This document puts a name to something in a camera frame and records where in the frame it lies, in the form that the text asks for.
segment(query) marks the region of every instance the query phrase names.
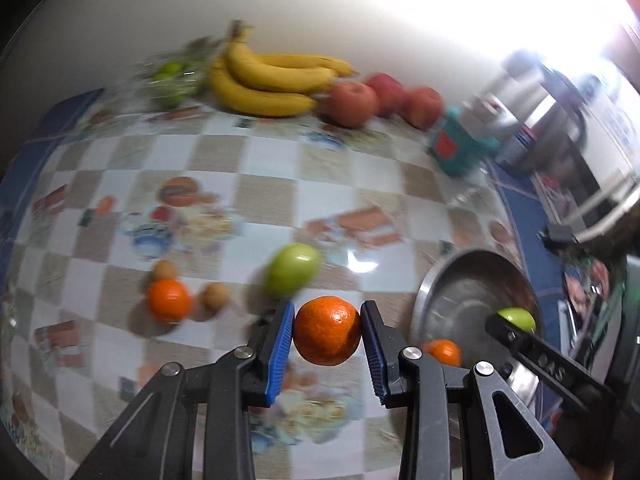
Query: small brown fruit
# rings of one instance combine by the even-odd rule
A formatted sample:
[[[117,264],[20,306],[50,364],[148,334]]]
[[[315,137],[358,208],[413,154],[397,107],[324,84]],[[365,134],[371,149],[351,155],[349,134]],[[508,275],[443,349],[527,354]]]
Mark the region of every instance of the small brown fruit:
[[[153,281],[175,280],[178,277],[177,267],[167,260],[160,260],[151,271]]]
[[[202,306],[215,313],[229,301],[229,291],[224,283],[209,283],[200,293]]]

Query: checkered tablecloth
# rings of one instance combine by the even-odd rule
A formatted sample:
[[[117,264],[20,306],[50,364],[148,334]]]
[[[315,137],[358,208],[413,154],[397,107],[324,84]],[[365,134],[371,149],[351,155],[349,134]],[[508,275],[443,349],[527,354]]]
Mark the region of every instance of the checkered tablecloth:
[[[495,247],[499,240],[500,250],[518,257],[513,243],[494,232],[496,222],[511,228],[486,173],[450,179],[425,153],[420,135],[401,122],[373,120],[371,142],[328,149],[309,134],[322,129],[312,116],[255,121],[207,110],[175,121],[119,116],[94,128],[90,118],[101,106],[87,111],[46,162],[32,203],[66,186],[63,207],[44,216],[28,209],[4,297],[3,319],[12,322],[1,337],[2,421],[52,480],[75,471],[159,365],[206,364],[247,341],[262,307],[262,268],[284,244],[313,243],[303,229],[309,220],[378,205],[402,241],[373,250],[378,265],[371,272],[325,263],[295,297],[296,307],[322,295],[356,306],[375,300],[385,321],[405,331],[420,282],[447,247]],[[146,312],[154,261],[134,251],[123,222],[158,204],[162,184],[176,176],[197,180],[242,225],[196,259],[175,248],[164,256],[178,264],[194,294],[220,281],[232,297],[216,316],[169,330]],[[105,196],[113,197],[113,207],[97,214]],[[68,332],[69,325],[36,332],[67,321],[73,322]],[[45,333],[64,341],[57,343],[64,362],[81,354],[80,364],[44,358]],[[362,345],[332,368],[308,364],[292,348],[285,389],[284,418],[256,413],[252,421],[257,478],[398,477],[404,413],[380,406]],[[328,402],[338,410],[329,420],[305,412]],[[201,449],[202,424],[197,435]],[[197,452],[196,478],[201,470]]]

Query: orange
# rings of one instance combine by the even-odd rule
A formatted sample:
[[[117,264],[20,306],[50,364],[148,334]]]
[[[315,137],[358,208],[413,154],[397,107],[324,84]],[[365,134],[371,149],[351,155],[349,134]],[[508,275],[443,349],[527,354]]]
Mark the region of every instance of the orange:
[[[351,303],[335,296],[307,301],[293,323],[293,342],[310,363],[339,365],[358,347],[360,314]]]
[[[434,356],[441,364],[450,366],[462,365],[460,348],[448,339],[436,339],[422,345],[422,350]]]
[[[189,315],[193,301],[178,280],[158,280],[149,287],[146,302],[149,312],[160,323],[178,323]]]

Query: banana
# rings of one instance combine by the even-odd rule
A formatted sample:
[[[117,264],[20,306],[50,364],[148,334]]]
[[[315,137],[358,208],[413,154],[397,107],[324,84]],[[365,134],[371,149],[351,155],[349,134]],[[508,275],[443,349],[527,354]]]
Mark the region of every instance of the banana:
[[[336,73],[330,68],[283,68],[263,63],[246,45],[252,28],[245,27],[226,48],[229,72],[244,86],[269,92],[311,94],[331,86]]]
[[[209,74],[211,88],[222,104],[243,114],[286,117],[308,112],[316,101],[301,94],[260,92],[238,84],[222,58],[214,60]]]
[[[355,75],[353,67],[337,57],[316,56],[316,54],[256,54],[258,59],[271,66],[283,68],[314,68],[323,66],[334,70],[340,77]]]

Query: red apple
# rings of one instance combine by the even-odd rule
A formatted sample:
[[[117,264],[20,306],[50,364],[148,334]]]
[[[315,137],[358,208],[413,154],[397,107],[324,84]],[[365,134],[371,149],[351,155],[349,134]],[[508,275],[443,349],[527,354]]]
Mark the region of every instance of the red apple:
[[[367,85],[345,81],[331,88],[324,107],[338,124],[359,128],[378,110],[378,98]]]
[[[396,81],[388,74],[377,73],[371,76],[365,83],[378,96],[378,115],[389,117],[400,112],[406,100],[406,91],[399,81]]]
[[[414,88],[407,93],[402,118],[419,130],[431,128],[445,111],[442,96],[428,86]]]

